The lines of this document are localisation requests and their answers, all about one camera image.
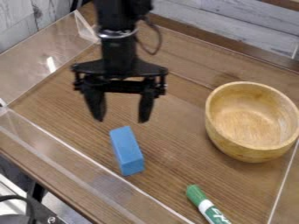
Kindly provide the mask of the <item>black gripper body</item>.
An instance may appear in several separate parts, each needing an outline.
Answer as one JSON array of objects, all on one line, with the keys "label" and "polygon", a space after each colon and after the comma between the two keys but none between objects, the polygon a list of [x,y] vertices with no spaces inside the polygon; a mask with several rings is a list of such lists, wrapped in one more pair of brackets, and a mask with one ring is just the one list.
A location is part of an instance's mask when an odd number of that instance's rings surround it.
[{"label": "black gripper body", "polygon": [[102,93],[152,92],[154,98],[166,94],[168,69],[139,58],[135,38],[104,38],[102,53],[100,59],[71,66],[76,91],[84,93],[92,88]]}]

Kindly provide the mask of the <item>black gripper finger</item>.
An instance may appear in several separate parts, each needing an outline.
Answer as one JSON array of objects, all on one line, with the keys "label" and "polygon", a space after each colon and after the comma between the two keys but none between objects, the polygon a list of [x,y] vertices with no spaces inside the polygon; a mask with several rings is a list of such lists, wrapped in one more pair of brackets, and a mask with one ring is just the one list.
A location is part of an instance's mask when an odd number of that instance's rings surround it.
[{"label": "black gripper finger", "polygon": [[147,89],[142,94],[139,102],[138,121],[140,123],[146,123],[150,120],[154,105],[155,105],[155,91],[152,89]]},{"label": "black gripper finger", "polygon": [[103,122],[104,116],[107,113],[106,93],[102,91],[98,91],[94,88],[87,88],[83,91],[83,94],[84,94],[84,100],[88,105],[88,110],[90,110],[90,113],[92,114],[92,117],[100,122]]}]

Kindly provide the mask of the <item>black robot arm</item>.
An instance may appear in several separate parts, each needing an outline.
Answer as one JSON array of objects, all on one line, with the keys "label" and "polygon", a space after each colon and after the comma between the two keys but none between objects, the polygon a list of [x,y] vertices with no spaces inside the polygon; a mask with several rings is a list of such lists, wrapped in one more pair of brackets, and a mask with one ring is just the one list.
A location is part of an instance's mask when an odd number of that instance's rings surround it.
[{"label": "black robot arm", "polygon": [[139,94],[138,121],[150,120],[155,99],[166,94],[168,69],[138,57],[142,45],[136,23],[151,28],[152,0],[94,0],[102,58],[71,66],[74,89],[84,95],[90,113],[99,121],[107,113],[107,93]]}]

